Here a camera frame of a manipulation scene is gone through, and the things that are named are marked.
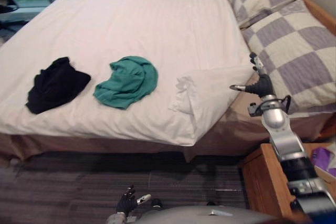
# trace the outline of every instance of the clothing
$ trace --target clothing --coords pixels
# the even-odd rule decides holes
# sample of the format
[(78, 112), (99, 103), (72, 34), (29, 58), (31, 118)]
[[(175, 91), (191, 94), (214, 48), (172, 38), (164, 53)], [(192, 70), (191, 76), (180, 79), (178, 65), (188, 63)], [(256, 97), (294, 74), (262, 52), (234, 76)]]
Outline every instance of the clothing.
[(107, 106), (125, 110), (156, 88), (158, 72), (142, 57), (127, 56), (111, 63), (110, 67), (112, 76), (98, 84), (93, 93)]
[(34, 114), (61, 106), (72, 101), (90, 79), (88, 74), (76, 71), (68, 57), (59, 58), (35, 76), (26, 106)]

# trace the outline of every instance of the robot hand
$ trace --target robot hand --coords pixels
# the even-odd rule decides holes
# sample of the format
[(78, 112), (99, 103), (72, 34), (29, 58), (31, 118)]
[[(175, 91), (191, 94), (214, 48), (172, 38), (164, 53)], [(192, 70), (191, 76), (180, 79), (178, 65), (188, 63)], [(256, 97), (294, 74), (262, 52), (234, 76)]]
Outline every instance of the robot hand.
[(134, 193), (134, 186), (129, 186), (117, 204), (117, 212), (123, 212), (126, 216), (128, 216), (128, 214), (138, 205), (145, 203), (151, 198), (151, 195), (147, 194), (140, 197), (139, 199), (135, 199), (135, 196), (133, 195)]
[(237, 91), (244, 91), (252, 94), (257, 94), (260, 98), (267, 95), (274, 95), (271, 79), (267, 75), (263, 63), (259, 60), (254, 52), (250, 53), (250, 61), (254, 64), (253, 69), (259, 74), (258, 82), (252, 85), (231, 85), (230, 88)]

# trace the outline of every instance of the purple object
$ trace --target purple object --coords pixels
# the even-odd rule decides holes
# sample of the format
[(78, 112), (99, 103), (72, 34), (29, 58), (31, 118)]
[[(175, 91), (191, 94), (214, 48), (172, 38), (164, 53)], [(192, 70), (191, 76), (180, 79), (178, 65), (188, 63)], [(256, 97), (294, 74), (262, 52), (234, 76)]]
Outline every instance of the purple object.
[(316, 148), (311, 153), (311, 162), (313, 165), (320, 167), (326, 172), (336, 177), (336, 169), (332, 168), (328, 170), (329, 160), (332, 154), (323, 147)]

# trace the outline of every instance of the teal shirt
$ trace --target teal shirt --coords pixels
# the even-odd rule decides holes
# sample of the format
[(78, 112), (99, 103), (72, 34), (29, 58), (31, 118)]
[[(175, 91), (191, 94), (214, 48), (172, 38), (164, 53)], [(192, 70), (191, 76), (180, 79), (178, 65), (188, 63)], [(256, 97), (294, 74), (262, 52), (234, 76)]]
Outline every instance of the teal shirt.
[(107, 106), (125, 110), (156, 88), (158, 72), (142, 57), (127, 56), (110, 63), (110, 67), (110, 79), (98, 84), (93, 93)]

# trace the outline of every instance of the headboard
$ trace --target headboard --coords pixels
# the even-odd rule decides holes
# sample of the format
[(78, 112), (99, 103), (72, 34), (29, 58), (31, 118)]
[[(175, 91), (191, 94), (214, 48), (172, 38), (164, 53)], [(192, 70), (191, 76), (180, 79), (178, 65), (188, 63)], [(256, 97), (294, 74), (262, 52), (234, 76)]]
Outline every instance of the headboard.
[(312, 15), (336, 35), (336, 18), (312, 0), (303, 0)]

